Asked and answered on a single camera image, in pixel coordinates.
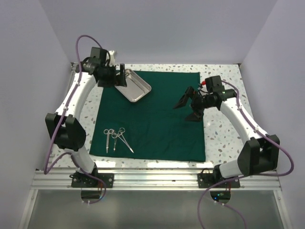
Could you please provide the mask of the stainless steel instrument tray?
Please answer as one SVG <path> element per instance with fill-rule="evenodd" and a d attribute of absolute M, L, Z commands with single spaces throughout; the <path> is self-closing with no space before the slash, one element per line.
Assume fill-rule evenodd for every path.
<path fill-rule="evenodd" d="M 131 103 L 135 103 L 146 96 L 152 87 L 131 69 L 125 70 L 126 87 L 116 86 L 115 88 Z"/>

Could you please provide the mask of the dark green surgical cloth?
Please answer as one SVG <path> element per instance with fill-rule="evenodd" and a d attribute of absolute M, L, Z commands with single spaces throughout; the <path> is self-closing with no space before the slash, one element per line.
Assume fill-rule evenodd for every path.
<path fill-rule="evenodd" d="M 188 86 L 197 87 L 199 73 L 138 72 L 152 90 L 135 103 L 129 102 L 117 89 L 102 92 L 90 154 L 93 156 L 123 157 L 148 160 L 204 162 L 205 143 L 203 124 L 187 122 L 189 107 L 173 109 Z M 110 135 L 106 153 L 104 129 L 123 134 L 132 153 L 117 137 Z"/>

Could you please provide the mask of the steel surgical scissors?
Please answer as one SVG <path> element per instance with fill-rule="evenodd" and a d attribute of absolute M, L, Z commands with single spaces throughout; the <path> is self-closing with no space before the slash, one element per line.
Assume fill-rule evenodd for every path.
<path fill-rule="evenodd" d="M 110 135 L 114 133 L 113 129 L 104 129 L 103 133 L 106 135 L 106 153 L 109 151 L 109 140 L 110 140 Z"/>

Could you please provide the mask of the long steel curved forceps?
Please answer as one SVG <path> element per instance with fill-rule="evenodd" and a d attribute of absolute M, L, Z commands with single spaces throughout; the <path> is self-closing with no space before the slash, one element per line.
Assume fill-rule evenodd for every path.
<path fill-rule="evenodd" d="M 133 149 L 130 147 L 130 145 L 128 144 L 127 140 L 125 139 L 124 137 L 124 134 L 125 133 L 125 128 L 121 127 L 118 131 L 118 134 L 117 134 L 117 137 L 120 138 L 124 143 L 125 145 L 129 148 L 129 150 L 134 153 Z"/>

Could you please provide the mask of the small steel hemostat clamp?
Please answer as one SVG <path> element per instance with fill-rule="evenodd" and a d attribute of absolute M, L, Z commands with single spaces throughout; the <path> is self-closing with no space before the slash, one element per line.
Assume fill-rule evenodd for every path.
<path fill-rule="evenodd" d="M 112 138 L 114 139 L 113 151 L 116 151 L 117 134 L 116 133 L 112 133 Z"/>

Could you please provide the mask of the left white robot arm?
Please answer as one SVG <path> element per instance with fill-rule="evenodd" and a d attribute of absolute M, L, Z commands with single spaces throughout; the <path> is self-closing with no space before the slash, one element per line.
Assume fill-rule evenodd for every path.
<path fill-rule="evenodd" d="M 93 47 L 90 56 L 76 66 L 71 86 L 59 108 L 45 117 L 51 145 L 56 145 L 71 156 L 77 172 L 83 173 L 83 183 L 88 187 L 98 184 L 99 175 L 93 172 L 96 164 L 85 147 L 86 131 L 79 119 L 94 86 L 127 86 L 125 65 L 121 63 L 120 69 L 116 69 L 116 54 L 116 51 Z"/>

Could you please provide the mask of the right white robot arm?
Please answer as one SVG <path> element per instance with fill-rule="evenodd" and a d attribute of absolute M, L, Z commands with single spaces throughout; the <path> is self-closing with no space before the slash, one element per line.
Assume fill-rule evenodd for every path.
<path fill-rule="evenodd" d="M 190 122 L 202 121 L 204 111 L 215 107 L 240 136 L 244 146 L 237 159 L 213 169 L 212 181 L 217 187 L 224 187 L 232 177 L 247 177 L 276 169 L 280 144 L 276 135 L 269 135 L 244 109 L 238 90 L 226 89 L 224 84 L 219 75 L 208 77 L 198 89 L 189 86 L 174 106 L 175 109 L 184 107 L 190 100 L 192 112 L 185 118 Z"/>

